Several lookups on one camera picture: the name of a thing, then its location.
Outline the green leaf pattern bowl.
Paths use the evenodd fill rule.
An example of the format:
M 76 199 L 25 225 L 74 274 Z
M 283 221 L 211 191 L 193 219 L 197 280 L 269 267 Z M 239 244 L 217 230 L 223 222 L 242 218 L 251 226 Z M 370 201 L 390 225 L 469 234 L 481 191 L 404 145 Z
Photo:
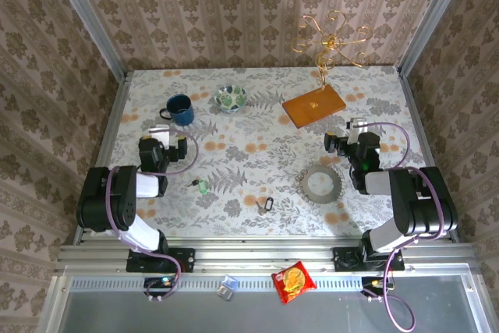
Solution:
M 227 85 L 217 90 L 214 95 L 214 102 L 217 107 L 227 113 L 237 112 L 246 105 L 248 99 L 247 91 L 244 87 L 237 85 Z

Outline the aluminium table side rail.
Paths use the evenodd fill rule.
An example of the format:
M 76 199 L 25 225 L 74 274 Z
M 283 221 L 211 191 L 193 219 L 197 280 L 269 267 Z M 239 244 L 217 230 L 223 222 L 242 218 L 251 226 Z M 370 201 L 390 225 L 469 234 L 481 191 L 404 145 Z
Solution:
M 116 91 L 115 100 L 110 111 L 99 152 L 97 154 L 97 159 L 94 164 L 95 167 L 107 167 L 110 165 L 112 151 L 114 149 L 124 107 L 126 106 L 133 74 L 134 71 L 127 72 L 124 79 L 119 84 L 118 90 Z
M 402 90 L 405 95 L 405 100 L 409 109 L 409 113 L 412 118 L 413 125 L 415 127 L 416 135 L 419 141 L 419 146 L 423 155 L 423 159 L 427 166 L 435 166 L 434 156 L 430 149 L 430 143 L 427 139 L 426 132 L 419 115 L 418 108 L 416 106 L 416 101 L 411 91 L 408 79 L 406 75 L 402 74 L 399 69 L 397 69 L 398 78 L 400 80 Z

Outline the red snack packet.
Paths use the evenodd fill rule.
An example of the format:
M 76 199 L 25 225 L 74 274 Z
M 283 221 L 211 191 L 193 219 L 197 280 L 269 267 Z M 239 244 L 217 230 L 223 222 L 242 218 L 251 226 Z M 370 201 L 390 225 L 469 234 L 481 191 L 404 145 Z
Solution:
M 291 267 L 271 275 L 274 287 L 276 288 L 281 302 L 285 305 L 302 295 L 304 292 L 315 290 L 316 283 L 310 277 L 309 272 L 298 261 Z

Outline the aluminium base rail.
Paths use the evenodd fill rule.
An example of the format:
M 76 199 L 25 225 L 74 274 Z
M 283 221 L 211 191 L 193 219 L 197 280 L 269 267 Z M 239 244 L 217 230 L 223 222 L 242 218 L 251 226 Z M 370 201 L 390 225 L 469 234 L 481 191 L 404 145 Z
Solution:
M 269 275 L 301 260 L 312 275 L 334 272 L 333 249 L 356 246 L 357 239 L 334 237 L 207 237 L 176 238 L 171 247 L 195 250 L 197 275 Z M 109 237 L 86 237 L 78 245 L 63 246 L 55 265 L 57 275 L 122 275 L 128 248 Z M 469 244 L 449 239 L 421 242 L 402 254 L 408 273 L 453 273 L 462 265 L 479 267 Z

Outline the small clear plastic clip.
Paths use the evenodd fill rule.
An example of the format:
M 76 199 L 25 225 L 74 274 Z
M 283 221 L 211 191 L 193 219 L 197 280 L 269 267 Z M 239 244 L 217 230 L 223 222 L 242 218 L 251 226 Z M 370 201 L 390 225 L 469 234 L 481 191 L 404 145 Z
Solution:
M 217 295 L 229 301 L 238 287 L 238 280 L 231 275 L 226 275 L 217 289 Z

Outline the black-head key with green tag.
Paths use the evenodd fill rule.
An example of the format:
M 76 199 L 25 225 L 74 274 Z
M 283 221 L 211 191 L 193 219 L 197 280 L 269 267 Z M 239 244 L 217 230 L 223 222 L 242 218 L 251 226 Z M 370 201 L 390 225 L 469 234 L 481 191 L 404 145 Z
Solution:
M 207 181 L 205 181 L 203 179 L 195 179 L 192 182 L 190 182 L 187 186 L 188 187 L 197 187 L 199 192 L 203 195 L 207 194 L 207 191 L 208 191 Z

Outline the silver key holder disc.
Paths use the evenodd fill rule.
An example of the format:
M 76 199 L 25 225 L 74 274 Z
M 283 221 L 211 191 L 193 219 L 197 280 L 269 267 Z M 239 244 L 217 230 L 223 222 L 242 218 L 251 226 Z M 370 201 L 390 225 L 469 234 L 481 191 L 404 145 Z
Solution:
M 330 204 L 342 196 L 343 184 L 339 172 L 329 166 L 315 165 L 299 180 L 303 196 L 315 204 Z

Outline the dark blue enamel mug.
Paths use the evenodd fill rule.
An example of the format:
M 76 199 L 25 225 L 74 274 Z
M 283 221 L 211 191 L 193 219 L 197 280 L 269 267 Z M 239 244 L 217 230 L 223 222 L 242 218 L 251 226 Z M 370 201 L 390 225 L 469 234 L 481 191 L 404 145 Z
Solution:
M 167 100 L 166 107 L 159 111 L 159 115 L 178 126 L 188 126 L 194 120 L 192 102 L 187 95 L 176 94 Z

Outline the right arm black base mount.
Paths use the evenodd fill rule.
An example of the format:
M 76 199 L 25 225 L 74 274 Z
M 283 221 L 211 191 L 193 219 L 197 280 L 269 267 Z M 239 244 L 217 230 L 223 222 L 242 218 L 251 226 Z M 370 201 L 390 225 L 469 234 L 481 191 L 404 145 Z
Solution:
M 383 271 L 390 254 L 390 252 L 378 253 L 359 247 L 335 247 L 334 269 L 337 272 Z

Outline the grey metal panel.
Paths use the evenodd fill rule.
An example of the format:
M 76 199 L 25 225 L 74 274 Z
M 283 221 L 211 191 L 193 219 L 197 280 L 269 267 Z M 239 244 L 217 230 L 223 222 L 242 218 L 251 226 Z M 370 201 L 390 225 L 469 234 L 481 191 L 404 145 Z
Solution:
M 135 292 L 72 293 L 59 325 L 37 333 L 399 333 L 383 303 L 358 292 L 179 292 L 162 303 Z

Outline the aluminium frame post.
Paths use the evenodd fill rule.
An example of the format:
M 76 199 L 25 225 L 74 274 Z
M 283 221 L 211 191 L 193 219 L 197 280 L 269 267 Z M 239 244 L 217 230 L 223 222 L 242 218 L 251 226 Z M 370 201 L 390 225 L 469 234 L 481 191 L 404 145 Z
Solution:
M 111 38 L 106 32 L 102 22 L 99 20 L 90 0 L 69 1 L 83 22 L 91 39 L 96 44 L 108 68 L 111 70 L 116 80 L 121 83 L 126 78 L 128 69 L 120 59 Z
M 410 41 L 400 63 L 398 64 L 400 77 L 408 77 L 450 2 L 451 0 L 430 1 L 419 26 L 416 28 L 416 32 L 414 33 L 412 40 Z

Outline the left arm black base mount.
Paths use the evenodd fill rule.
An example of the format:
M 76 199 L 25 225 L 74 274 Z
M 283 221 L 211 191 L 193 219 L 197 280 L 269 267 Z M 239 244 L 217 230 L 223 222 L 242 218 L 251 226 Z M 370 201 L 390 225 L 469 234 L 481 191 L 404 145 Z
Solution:
M 193 248 L 173 247 L 168 255 L 179 263 L 182 273 L 193 273 L 195 265 L 195 250 Z M 175 273 L 175 264 L 167 259 L 150 257 L 143 253 L 129 251 L 126 271 L 129 273 Z

